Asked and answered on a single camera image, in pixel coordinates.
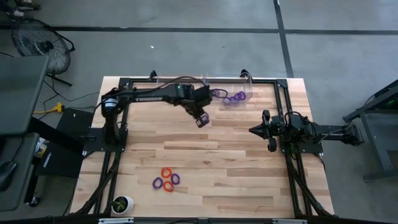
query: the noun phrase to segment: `chair wheel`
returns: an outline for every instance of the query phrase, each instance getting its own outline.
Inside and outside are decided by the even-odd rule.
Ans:
[[[40,202],[40,198],[38,198],[38,197],[33,197],[33,198],[32,198],[32,201],[29,202],[29,203],[26,203],[26,204],[27,204],[28,206],[34,208],[34,207],[36,207],[36,206],[39,204],[39,202]]]

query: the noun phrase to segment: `black desk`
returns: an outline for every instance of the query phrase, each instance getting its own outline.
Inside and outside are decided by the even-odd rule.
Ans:
[[[0,110],[0,137],[21,137],[26,133],[37,133],[40,137],[51,143],[67,147],[72,153],[81,155],[81,150],[83,149],[82,142],[32,117],[44,82],[48,62],[48,57],[45,56],[10,57],[0,61],[0,102],[2,104]],[[13,154],[15,150],[17,150],[17,146],[4,147],[0,157],[2,157],[2,155]],[[29,150],[31,151],[27,154],[19,152],[20,156],[25,157],[25,164],[22,164],[21,160],[17,168],[18,172],[21,172],[21,174],[28,172],[32,163],[34,147]],[[30,177],[24,199],[25,203],[32,201],[38,179],[36,174],[36,159],[34,159],[34,165],[36,166],[34,166]],[[26,175],[14,174],[12,186],[7,189],[7,193],[0,192],[0,195],[2,195],[2,197],[6,197],[4,196],[5,194],[22,195],[25,182]],[[0,198],[0,204],[8,203],[11,203],[11,201],[2,200],[2,198]],[[8,210],[15,208],[15,204],[12,203],[12,206],[10,206]]]
[[[11,211],[18,207],[23,196],[22,191],[24,190],[29,174],[30,162],[32,161],[38,140],[39,135],[36,133],[26,134],[24,137],[9,137],[6,139],[6,144],[0,154],[0,164],[10,161],[14,157],[21,142],[22,144],[14,159],[14,162],[17,163],[17,169],[15,170],[12,182],[7,190],[0,192],[0,211]]]
[[[0,135],[23,135],[42,89],[47,57],[4,58],[0,66]]]
[[[394,167],[390,158],[391,152],[398,151],[398,80],[373,96],[373,100],[369,99],[365,105],[343,117],[347,123],[356,118],[361,119],[369,143],[377,152],[381,171],[365,175],[365,182],[398,177],[398,168]]]

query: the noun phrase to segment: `gray floor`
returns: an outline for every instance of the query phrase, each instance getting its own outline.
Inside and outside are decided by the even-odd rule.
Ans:
[[[390,0],[280,0],[287,29],[398,29],[398,2]],[[43,0],[31,12],[52,25],[129,27],[276,28],[272,0]],[[57,84],[67,98],[99,90],[105,75],[238,73],[255,77],[286,77],[277,34],[199,34],[142,32],[62,32],[74,41],[72,64]],[[0,31],[0,51],[17,55]],[[314,120],[343,124],[342,116],[360,107],[375,91],[398,78],[398,35],[288,35],[290,58],[297,78],[304,78]],[[53,93],[43,87],[37,109]],[[67,106],[92,106],[96,95]],[[62,101],[56,98],[48,107]],[[44,121],[56,126],[59,114]],[[345,218],[398,222],[398,180],[371,184],[364,174],[377,171],[374,151],[339,142],[324,142],[326,175],[335,213]],[[0,213],[0,219],[61,215],[76,180],[47,177],[40,181],[42,203],[21,205]]]

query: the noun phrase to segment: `wooden table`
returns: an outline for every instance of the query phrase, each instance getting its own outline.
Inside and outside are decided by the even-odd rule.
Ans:
[[[99,95],[118,86],[119,78],[104,77]],[[311,119],[303,79],[287,80],[293,109]],[[156,84],[134,86],[152,88]],[[220,101],[213,101],[205,108],[211,123],[204,128],[197,128],[182,107],[162,102],[134,103],[127,119],[129,138],[122,153],[115,196],[133,198],[131,217],[294,217],[284,155],[279,149],[269,152],[268,142],[248,131],[261,123],[264,109],[276,115],[272,85],[253,85],[253,97],[246,106],[226,108]],[[93,127],[100,128],[103,123],[97,110]],[[71,212],[78,210],[97,187],[103,157],[103,152],[95,152],[83,161]],[[308,187],[333,213],[319,158],[304,154],[303,163]],[[181,177],[173,193],[152,188],[152,181],[165,166]],[[101,210],[108,189],[104,192]],[[302,194],[298,194],[304,211]]]

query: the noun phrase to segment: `transparent bin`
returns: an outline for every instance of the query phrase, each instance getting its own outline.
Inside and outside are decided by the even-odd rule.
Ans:
[[[202,80],[210,85],[213,101],[220,101],[224,106],[244,106],[253,95],[252,78],[246,71],[240,75],[209,73],[202,76]]]

